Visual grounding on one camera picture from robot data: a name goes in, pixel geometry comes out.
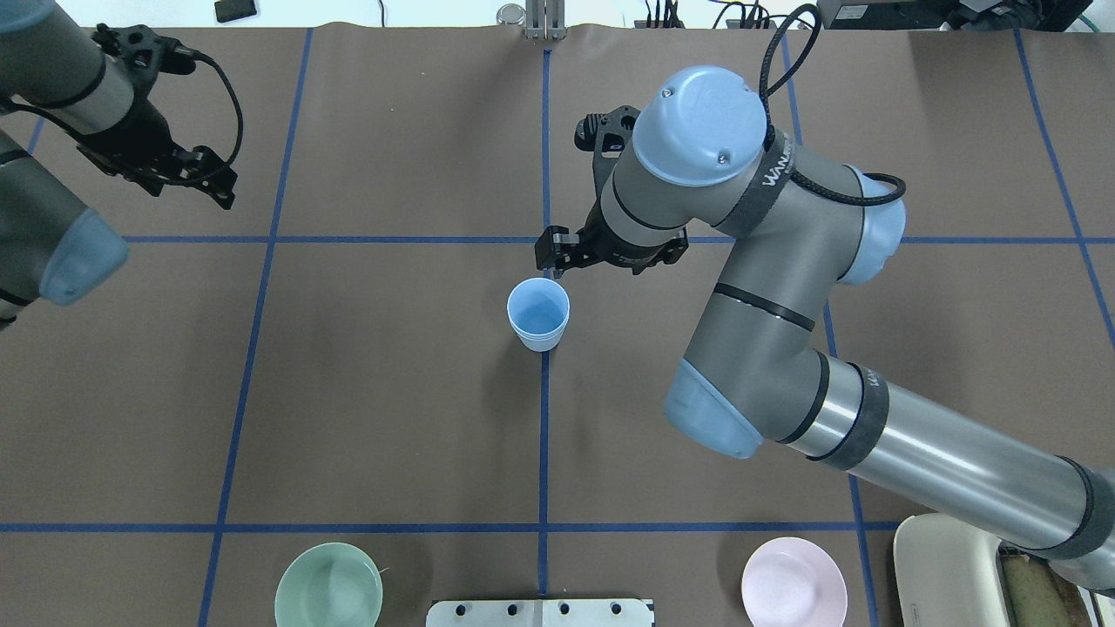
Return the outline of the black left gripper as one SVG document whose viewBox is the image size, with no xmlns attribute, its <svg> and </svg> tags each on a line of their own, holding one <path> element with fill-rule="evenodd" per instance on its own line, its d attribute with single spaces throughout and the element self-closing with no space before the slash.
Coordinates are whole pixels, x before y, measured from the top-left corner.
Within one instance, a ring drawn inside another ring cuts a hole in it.
<svg viewBox="0 0 1115 627">
<path fill-rule="evenodd" d="M 77 142 L 104 173 L 124 176 L 152 196 L 159 196 L 165 186 L 184 186 L 204 193 L 220 209 L 230 210 L 235 201 L 237 174 L 231 160 L 205 145 L 185 148 L 176 143 L 154 104 L 132 104 L 107 131 L 78 134 Z"/>
</svg>

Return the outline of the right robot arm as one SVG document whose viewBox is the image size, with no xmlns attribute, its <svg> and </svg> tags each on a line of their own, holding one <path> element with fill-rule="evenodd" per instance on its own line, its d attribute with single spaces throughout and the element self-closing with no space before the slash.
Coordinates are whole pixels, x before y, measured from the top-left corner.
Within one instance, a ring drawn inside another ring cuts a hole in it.
<svg viewBox="0 0 1115 627">
<path fill-rule="evenodd" d="M 895 254 L 902 182 L 801 147 L 756 87 L 728 69 L 670 76 L 644 110 L 578 123 L 597 197 L 576 232 L 547 226 L 541 269 L 672 266 L 695 219 L 733 239 L 666 394 L 666 417 L 697 443 L 748 459 L 763 441 L 795 448 L 1043 558 L 1072 583 L 1112 595 L 1112 472 L 987 428 L 812 349 L 840 283 Z"/>
</svg>

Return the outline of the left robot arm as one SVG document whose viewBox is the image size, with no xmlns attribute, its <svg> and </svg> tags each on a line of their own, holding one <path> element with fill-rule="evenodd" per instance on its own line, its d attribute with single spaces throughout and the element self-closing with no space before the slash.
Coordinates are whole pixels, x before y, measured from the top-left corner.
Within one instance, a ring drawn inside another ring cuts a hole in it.
<svg viewBox="0 0 1115 627">
<path fill-rule="evenodd" d="M 28 116 L 71 142 L 79 160 L 157 197 L 188 189 L 227 210 L 246 120 L 219 61 L 148 25 L 78 25 L 57 1 L 3 3 L 3 115 Z M 231 153 L 183 145 L 152 100 L 163 76 L 206 66 L 227 91 Z M 75 175 L 56 173 L 27 139 L 3 132 L 3 328 L 36 303 L 67 307 L 129 259 L 126 239 L 84 197 Z"/>
</svg>

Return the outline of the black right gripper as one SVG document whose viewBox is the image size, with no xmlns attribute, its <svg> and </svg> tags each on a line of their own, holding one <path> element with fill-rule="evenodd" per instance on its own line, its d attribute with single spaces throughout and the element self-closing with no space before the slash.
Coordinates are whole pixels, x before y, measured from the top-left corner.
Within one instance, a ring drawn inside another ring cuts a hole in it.
<svg viewBox="0 0 1115 627">
<path fill-rule="evenodd" d="M 656 229 L 658 234 L 666 237 L 665 241 L 653 245 L 637 245 L 618 234 L 614 219 L 605 218 L 605 191 L 611 191 L 622 218 L 630 218 L 624 204 L 618 199 L 610 177 L 618 160 L 631 143 L 638 115 L 640 110 L 626 104 L 617 110 L 590 112 L 578 122 L 574 145 L 592 155 L 597 199 L 589 211 L 585 225 L 580 230 L 570 232 L 566 226 L 550 225 L 535 241 L 535 266 L 540 271 L 551 270 L 551 280 L 561 281 L 562 274 L 574 267 L 597 266 L 601 262 L 629 267 L 631 273 L 641 274 L 647 267 L 673 266 L 688 250 L 689 239 L 683 226 Z"/>
</svg>

